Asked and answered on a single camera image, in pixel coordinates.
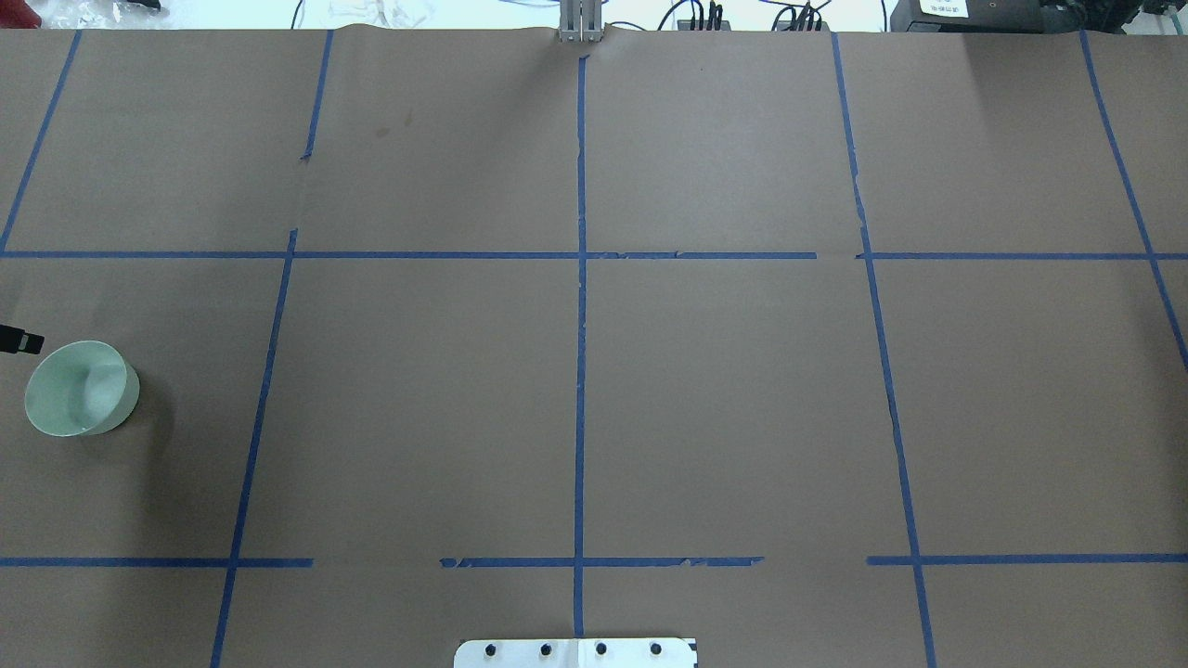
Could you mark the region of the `light green bowl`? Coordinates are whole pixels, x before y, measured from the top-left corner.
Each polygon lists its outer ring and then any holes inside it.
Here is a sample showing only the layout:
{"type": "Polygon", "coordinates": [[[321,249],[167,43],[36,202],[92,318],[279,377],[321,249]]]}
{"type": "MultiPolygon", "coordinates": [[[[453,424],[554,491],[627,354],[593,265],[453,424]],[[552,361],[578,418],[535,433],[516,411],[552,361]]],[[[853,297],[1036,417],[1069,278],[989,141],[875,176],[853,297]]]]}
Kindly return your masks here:
{"type": "Polygon", "coordinates": [[[116,348],[82,340],[55,349],[33,370],[24,411],[48,436],[84,437],[124,424],[139,396],[139,376],[116,348]]]}

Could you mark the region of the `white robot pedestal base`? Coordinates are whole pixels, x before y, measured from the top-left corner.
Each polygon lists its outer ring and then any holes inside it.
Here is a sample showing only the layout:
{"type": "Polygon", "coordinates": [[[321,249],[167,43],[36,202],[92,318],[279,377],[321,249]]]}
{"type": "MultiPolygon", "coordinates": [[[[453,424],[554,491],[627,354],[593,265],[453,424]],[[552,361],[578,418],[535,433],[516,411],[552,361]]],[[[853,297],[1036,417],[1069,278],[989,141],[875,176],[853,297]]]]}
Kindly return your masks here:
{"type": "Polygon", "coordinates": [[[476,639],[454,667],[697,667],[694,639],[678,637],[476,639]]]}

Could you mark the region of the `aluminium frame post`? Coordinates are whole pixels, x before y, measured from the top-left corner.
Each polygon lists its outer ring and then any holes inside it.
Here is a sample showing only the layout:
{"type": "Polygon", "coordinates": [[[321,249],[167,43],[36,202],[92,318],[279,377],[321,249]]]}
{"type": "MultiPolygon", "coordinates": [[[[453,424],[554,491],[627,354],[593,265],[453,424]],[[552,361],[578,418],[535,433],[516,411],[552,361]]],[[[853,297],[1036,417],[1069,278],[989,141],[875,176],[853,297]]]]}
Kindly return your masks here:
{"type": "Polygon", "coordinates": [[[604,39],[601,0],[561,0],[560,40],[564,44],[598,43],[604,39]]]}

